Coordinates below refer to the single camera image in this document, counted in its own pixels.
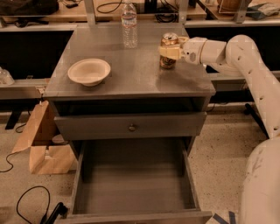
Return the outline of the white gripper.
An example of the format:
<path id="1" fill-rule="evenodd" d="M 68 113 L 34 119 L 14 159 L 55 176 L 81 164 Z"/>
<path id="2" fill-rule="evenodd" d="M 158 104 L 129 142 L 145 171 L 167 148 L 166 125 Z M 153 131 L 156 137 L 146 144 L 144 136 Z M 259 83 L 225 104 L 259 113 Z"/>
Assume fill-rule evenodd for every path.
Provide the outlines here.
<path id="1" fill-rule="evenodd" d="M 199 65 L 202 49 L 206 42 L 206 38 L 179 37 L 178 43 L 181 45 L 181 48 L 179 46 L 160 46 L 158 50 L 161 56 L 168 59 L 179 60 L 183 58 L 187 63 Z"/>

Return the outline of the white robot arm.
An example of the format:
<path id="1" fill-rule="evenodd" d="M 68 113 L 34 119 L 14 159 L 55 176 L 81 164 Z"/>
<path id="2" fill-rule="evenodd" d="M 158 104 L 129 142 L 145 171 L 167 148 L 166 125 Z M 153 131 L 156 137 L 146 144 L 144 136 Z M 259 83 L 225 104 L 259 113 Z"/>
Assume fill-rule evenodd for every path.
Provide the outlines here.
<path id="1" fill-rule="evenodd" d="M 280 82 L 264 64 L 255 41 L 246 35 L 227 42 L 181 37 L 175 45 L 161 46 L 159 53 L 245 78 L 269 138 L 248 157 L 238 224 L 280 224 Z"/>

